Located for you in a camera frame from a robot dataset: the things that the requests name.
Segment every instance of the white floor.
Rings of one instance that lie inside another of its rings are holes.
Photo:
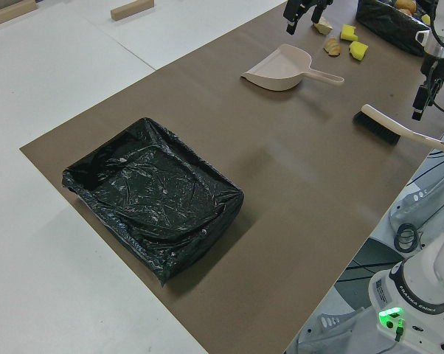
[[[205,353],[19,148],[282,0],[128,1],[0,25],[0,353]]]

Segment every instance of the green light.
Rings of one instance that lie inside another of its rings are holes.
[[[386,323],[390,320],[390,316],[392,318],[398,317],[400,313],[403,312],[402,308],[390,308],[388,310],[381,311],[379,315],[379,322],[384,326],[386,326]]]

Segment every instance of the black brush bristles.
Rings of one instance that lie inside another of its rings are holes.
[[[379,124],[373,118],[367,116],[365,113],[359,111],[353,117],[353,122],[355,124],[365,127],[367,130],[371,131],[376,136],[379,136],[385,142],[396,145],[399,141],[400,135],[396,134],[394,131],[389,130],[384,125]]]

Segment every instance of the dustpan handle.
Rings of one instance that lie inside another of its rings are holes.
[[[329,83],[330,85],[335,86],[340,86],[345,81],[343,77],[328,74],[326,72],[320,72],[314,69],[310,69],[308,72],[305,72],[304,75],[310,77],[311,79]]]

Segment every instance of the plastic sheet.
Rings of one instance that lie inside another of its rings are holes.
[[[243,203],[240,188],[149,118],[66,168],[62,184],[162,285],[210,249]]]
[[[420,3],[417,3],[416,16],[425,13]],[[395,9],[393,0],[359,0],[356,20],[397,48],[423,56],[423,46],[415,40],[415,34],[418,31],[426,31],[429,27]]]

